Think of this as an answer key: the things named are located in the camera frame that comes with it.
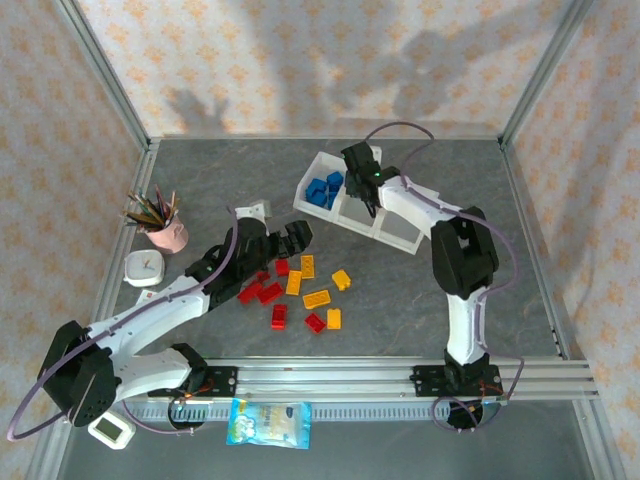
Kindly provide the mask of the aluminium frame post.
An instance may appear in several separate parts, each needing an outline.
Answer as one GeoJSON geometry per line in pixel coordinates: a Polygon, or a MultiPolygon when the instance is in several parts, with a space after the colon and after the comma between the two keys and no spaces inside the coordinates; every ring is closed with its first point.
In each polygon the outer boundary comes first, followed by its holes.
{"type": "Polygon", "coordinates": [[[578,28],[582,25],[594,0],[571,0],[558,28],[529,79],[524,92],[509,117],[503,132],[497,137],[498,145],[506,151],[512,144],[525,119],[538,100],[545,85],[566,52],[578,28]]]}
{"type": "Polygon", "coordinates": [[[136,144],[144,151],[147,151],[151,145],[151,137],[147,133],[79,1],[52,1],[62,19],[67,23],[71,34],[87,59],[89,67],[103,86],[107,97],[113,103],[127,131],[131,134],[136,144]]]}

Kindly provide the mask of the white square alarm clock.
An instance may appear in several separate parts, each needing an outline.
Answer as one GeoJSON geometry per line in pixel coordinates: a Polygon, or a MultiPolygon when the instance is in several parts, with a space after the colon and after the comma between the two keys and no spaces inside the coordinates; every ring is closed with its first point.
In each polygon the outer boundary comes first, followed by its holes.
{"type": "Polygon", "coordinates": [[[155,249],[133,251],[124,260],[124,281],[133,287],[158,285],[164,273],[164,258],[155,249]]]}

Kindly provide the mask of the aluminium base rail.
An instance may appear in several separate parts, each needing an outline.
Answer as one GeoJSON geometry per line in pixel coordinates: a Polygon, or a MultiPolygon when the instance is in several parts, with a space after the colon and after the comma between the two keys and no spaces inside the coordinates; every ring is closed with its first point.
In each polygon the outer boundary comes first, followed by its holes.
{"type": "MultiPolygon", "coordinates": [[[[593,400],[599,397],[585,360],[495,358],[512,401],[593,400]]],[[[236,396],[254,401],[419,402],[410,376],[421,357],[245,357],[209,359],[238,369],[236,396]]]]}

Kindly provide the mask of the white digital timer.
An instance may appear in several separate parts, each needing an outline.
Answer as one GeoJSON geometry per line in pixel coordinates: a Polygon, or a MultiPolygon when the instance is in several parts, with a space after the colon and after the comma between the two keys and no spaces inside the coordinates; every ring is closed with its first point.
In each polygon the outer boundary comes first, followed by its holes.
{"type": "Polygon", "coordinates": [[[112,450],[123,450],[136,433],[136,426],[121,415],[107,411],[88,425],[88,433],[112,450]]]}

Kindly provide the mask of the pink pencil cup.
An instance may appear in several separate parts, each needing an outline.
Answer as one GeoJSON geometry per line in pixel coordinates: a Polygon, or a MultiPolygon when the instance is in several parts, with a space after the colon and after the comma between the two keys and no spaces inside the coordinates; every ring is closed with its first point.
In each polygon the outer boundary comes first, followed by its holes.
{"type": "Polygon", "coordinates": [[[178,217],[175,217],[164,229],[147,232],[146,236],[159,251],[165,254],[180,252],[189,241],[188,230],[178,217]]]}

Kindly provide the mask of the aluminium table edge rail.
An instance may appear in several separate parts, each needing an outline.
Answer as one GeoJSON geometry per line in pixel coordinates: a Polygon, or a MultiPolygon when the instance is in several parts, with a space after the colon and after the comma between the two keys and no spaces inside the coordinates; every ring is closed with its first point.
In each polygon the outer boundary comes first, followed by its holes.
{"type": "MultiPolygon", "coordinates": [[[[536,280],[540,287],[541,299],[556,341],[558,357],[564,363],[580,361],[587,365],[589,362],[576,340],[564,302],[554,298],[552,278],[546,272],[543,257],[538,251],[538,248],[544,244],[544,239],[536,216],[527,211],[527,202],[531,197],[524,182],[516,178],[515,155],[510,153],[505,145],[501,147],[501,151],[536,280]]],[[[588,470],[594,480],[627,480],[598,388],[593,387],[592,393],[591,397],[581,393],[571,402],[572,417],[575,419],[579,438],[585,450],[588,470]]]]}
{"type": "MultiPolygon", "coordinates": [[[[129,189],[146,190],[157,151],[159,140],[152,140],[142,150],[135,167],[129,189]]],[[[128,227],[118,227],[112,245],[110,258],[98,289],[89,323],[104,320],[113,315],[121,283],[123,282],[124,258],[129,253],[135,233],[128,227]]],[[[59,419],[37,435],[36,449],[24,480],[57,480],[67,442],[73,427],[66,419],[59,419]]]]}

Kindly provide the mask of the blue snack bag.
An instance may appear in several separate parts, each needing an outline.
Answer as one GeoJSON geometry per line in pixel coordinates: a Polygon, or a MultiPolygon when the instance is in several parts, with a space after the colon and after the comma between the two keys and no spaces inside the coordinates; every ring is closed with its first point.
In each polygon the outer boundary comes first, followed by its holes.
{"type": "Polygon", "coordinates": [[[308,450],[311,422],[312,405],[307,402],[265,403],[234,398],[226,444],[308,450]]]}

